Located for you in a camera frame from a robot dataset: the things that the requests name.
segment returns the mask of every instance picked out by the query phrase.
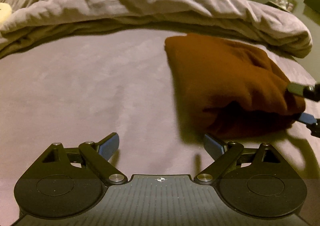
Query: nightstand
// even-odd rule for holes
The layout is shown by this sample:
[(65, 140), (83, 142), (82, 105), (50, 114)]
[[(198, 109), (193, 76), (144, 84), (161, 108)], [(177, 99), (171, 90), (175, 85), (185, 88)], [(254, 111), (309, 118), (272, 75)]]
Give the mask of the nightstand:
[(278, 10), (281, 10), (281, 11), (284, 11), (284, 12), (287, 12), (287, 13), (291, 13), (290, 11), (281, 8), (279, 5), (277, 5), (276, 3), (271, 2), (271, 1), (268, 1), (267, 3), (265, 3), (265, 5), (271, 6), (273, 8), (277, 8)]

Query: black robotic claw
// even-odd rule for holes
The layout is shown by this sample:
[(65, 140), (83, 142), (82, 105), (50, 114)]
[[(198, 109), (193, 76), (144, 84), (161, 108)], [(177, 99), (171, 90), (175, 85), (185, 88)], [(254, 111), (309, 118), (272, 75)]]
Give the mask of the black robotic claw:
[(118, 147), (116, 133), (78, 148), (50, 145), (16, 183), (14, 226), (308, 225), (297, 216), (306, 186), (269, 144), (247, 149), (205, 135), (214, 162), (194, 180), (134, 174), (128, 181), (108, 163)]
[[(302, 85), (298, 83), (290, 83), (287, 87), (287, 90), (297, 96), (309, 99), (314, 102), (320, 101), (320, 84), (311, 85)], [(320, 138), (320, 119), (316, 119), (313, 115), (309, 113), (298, 113), (295, 117), (295, 120), (301, 122), (307, 126), (311, 131), (311, 135), (317, 138)]]

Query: folded brown towel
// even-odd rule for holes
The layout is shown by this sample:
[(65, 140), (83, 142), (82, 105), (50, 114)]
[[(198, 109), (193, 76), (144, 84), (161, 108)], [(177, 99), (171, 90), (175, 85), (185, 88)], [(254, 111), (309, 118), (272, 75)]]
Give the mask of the folded brown towel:
[(169, 37), (165, 50), (195, 127), (219, 138), (289, 128), (305, 110), (289, 79), (260, 48), (222, 38)]

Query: bedsheet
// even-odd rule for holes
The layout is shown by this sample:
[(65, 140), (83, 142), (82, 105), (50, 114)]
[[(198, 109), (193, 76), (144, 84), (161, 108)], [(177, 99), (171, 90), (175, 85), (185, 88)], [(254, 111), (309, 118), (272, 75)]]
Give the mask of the bedsheet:
[[(170, 36), (197, 27), (152, 24), (108, 34), (64, 37), (0, 60), (0, 225), (19, 215), (15, 182), (53, 142), (77, 147), (112, 132), (119, 150), (110, 159), (132, 174), (191, 174), (212, 163), (202, 135), (190, 126), (164, 51)], [(315, 80), (292, 57), (266, 44), (215, 29), (210, 35), (243, 41), (265, 50), (291, 81)], [(307, 100), (306, 112), (320, 117)], [(300, 215), (320, 225), (320, 139), (305, 125), (241, 139), (245, 147), (275, 146), (305, 180), (308, 196)]]

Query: yellow object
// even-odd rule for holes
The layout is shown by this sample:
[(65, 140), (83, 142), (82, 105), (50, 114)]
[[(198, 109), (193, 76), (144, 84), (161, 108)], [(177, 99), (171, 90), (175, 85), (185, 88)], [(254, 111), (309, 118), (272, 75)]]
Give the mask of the yellow object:
[(11, 14), (11, 6), (9, 4), (0, 3), (0, 24), (4, 23)]

